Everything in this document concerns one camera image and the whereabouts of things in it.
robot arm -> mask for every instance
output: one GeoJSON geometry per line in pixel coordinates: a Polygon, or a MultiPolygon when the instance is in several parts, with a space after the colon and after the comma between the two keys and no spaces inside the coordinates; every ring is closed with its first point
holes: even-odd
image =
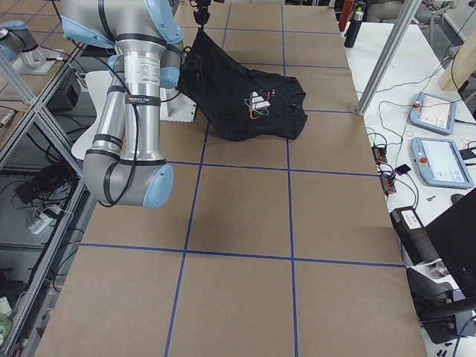
{"type": "Polygon", "coordinates": [[[28,30],[28,26],[21,21],[7,21],[0,24],[0,53],[8,61],[13,61],[20,55],[23,63],[31,68],[46,63],[46,57],[28,30]]]}
{"type": "Polygon", "coordinates": [[[183,49],[168,0],[63,0],[62,25],[72,39],[115,48],[106,105],[84,178],[101,202],[161,207],[173,169],[159,149],[160,87],[175,88],[183,49]]]}

white tabletop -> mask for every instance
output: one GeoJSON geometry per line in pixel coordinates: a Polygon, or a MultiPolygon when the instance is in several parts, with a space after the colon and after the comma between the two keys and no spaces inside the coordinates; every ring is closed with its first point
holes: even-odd
{"type": "MultiPolygon", "coordinates": [[[[361,26],[354,47],[346,49],[354,85],[359,97],[367,84],[392,26],[392,24],[364,23],[361,26]]],[[[421,30],[418,26],[411,25],[390,63],[383,81],[379,86],[379,91],[388,89],[396,84],[419,82],[426,77],[430,77],[438,68],[441,68],[440,62],[426,42],[421,30]]],[[[399,143],[400,139],[397,135],[382,128],[379,118],[379,104],[383,100],[386,100],[400,105],[409,105],[413,103],[416,95],[423,89],[425,89],[425,92],[439,95],[450,100],[460,99],[460,95],[457,92],[442,91],[440,89],[437,81],[442,73],[443,69],[440,69],[433,77],[423,80],[421,83],[399,86],[389,91],[377,93],[365,113],[364,119],[366,125],[384,135],[388,143],[399,143]]],[[[407,164],[411,167],[412,171],[410,171],[409,174],[419,189],[419,204],[416,211],[422,222],[427,225],[446,208],[450,207],[452,194],[466,194],[469,190],[429,187],[425,185],[423,180],[419,177],[417,166],[411,158],[411,139],[412,137],[449,138],[456,142],[459,149],[463,149],[469,141],[476,141],[476,126],[456,123],[454,125],[453,134],[449,136],[439,135],[410,124],[407,125],[408,111],[409,107],[395,106],[389,103],[381,104],[383,124],[387,128],[399,134],[403,134],[404,139],[400,154],[398,154],[398,145],[390,145],[387,148],[387,159],[393,167],[398,167],[402,164],[407,164]],[[427,198],[432,196],[436,197],[432,199],[432,201],[428,201],[427,198]]],[[[456,119],[474,123],[473,117],[463,101],[457,102],[456,119]]],[[[381,138],[376,139],[376,143],[380,144],[382,142],[383,140],[381,138]]],[[[468,167],[468,170],[473,180],[476,181],[476,167],[468,167]]],[[[411,180],[405,175],[398,177],[398,179],[404,181],[412,188],[414,187],[411,180]]],[[[403,184],[397,182],[396,190],[397,193],[389,196],[389,211],[397,207],[412,205],[413,203],[413,193],[403,184]]]]}

black monitor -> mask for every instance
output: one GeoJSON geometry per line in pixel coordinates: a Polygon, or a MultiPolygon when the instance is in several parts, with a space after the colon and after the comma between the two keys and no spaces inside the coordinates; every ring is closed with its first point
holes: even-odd
{"type": "MultiPolygon", "coordinates": [[[[442,343],[455,338],[462,324],[472,316],[472,310],[476,310],[476,189],[425,229],[461,289],[453,291],[450,286],[436,284],[412,269],[407,271],[419,319],[428,322],[423,326],[427,327],[431,340],[442,343]]],[[[464,335],[474,333],[471,325],[464,335]]]]}

black bottle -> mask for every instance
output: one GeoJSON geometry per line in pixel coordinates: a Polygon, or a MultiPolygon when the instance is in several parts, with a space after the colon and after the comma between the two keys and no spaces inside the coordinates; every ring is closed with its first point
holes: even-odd
{"type": "Polygon", "coordinates": [[[350,26],[345,33],[345,42],[344,46],[347,48],[354,47],[356,43],[358,31],[360,30],[360,25],[362,25],[362,17],[364,17],[364,13],[362,11],[356,11],[354,18],[350,22],[350,26]]]}

blue-framed tablet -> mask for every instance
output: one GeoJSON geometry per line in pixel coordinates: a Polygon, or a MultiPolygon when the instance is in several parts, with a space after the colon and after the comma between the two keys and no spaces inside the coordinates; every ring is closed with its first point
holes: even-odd
{"type": "Polygon", "coordinates": [[[474,186],[453,140],[413,138],[411,152],[428,186],[468,189],[474,186]]]}
{"type": "Polygon", "coordinates": [[[453,132],[456,103],[428,93],[416,96],[410,109],[410,123],[415,126],[450,135],[453,132]]]}

